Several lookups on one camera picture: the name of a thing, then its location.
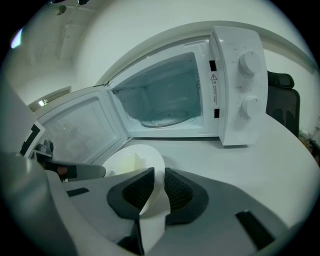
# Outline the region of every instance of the ceiling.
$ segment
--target ceiling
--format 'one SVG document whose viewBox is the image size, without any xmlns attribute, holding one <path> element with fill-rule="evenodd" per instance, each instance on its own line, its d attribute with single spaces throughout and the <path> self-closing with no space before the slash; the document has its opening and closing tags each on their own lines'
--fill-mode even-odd
<svg viewBox="0 0 320 256">
<path fill-rule="evenodd" d="M 89 0 L 79 5 L 77 0 L 65 0 L 43 6 L 22 32 L 31 66 L 48 58 L 71 59 L 82 34 L 106 2 Z M 59 6 L 66 6 L 61 15 L 57 15 Z"/>
</svg>

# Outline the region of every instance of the microwave control panel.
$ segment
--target microwave control panel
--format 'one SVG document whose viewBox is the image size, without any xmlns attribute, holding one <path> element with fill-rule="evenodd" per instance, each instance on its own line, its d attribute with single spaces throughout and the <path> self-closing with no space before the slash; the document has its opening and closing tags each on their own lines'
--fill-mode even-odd
<svg viewBox="0 0 320 256">
<path fill-rule="evenodd" d="M 268 74 L 259 35 L 215 27 L 210 35 L 220 77 L 219 137 L 224 146 L 256 143 L 268 99 Z"/>
</svg>

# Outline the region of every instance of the black office chair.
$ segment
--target black office chair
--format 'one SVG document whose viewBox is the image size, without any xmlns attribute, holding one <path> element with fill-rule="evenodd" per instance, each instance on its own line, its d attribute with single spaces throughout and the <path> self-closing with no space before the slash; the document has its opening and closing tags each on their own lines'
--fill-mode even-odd
<svg viewBox="0 0 320 256">
<path fill-rule="evenodd" d="M 294 86 L 291 75 L 268 71 L 266 113 L 298 137 L 300 96 Z"/>
</svg>

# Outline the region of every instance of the black rubber pad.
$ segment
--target black rubber pad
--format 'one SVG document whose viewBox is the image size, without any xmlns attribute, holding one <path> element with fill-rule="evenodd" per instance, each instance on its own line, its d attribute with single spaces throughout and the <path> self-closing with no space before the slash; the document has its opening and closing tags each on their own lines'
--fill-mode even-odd
<svg viewBox="0 0 320 256">
<path fill-rule="evenodd" d="M 272 235 L 250 211 L 242 211 L 235 215 L 258 250 L 274 241 Z"/>
</svg>

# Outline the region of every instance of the timer knob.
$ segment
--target timer knob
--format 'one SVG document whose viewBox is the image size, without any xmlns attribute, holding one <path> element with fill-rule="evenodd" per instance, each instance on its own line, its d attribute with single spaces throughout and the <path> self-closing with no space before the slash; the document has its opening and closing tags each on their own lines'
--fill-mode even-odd
<svg viewBox="0 0 320 256">
<path fill-rule="evenodd" d="M 239 62 L 244 72 L 250 75 L 258 73 L 261 69 L 261 61 L 259 55 L 254 51 L 247 51 L 242 54 Z"/>
<path fill-rule="evenodd" d="M 262 103 L 256 96 L 247 96 L 242 102 L 241 108 L 249 118 L 254 118 L 262 112 Z"/>
</svg>

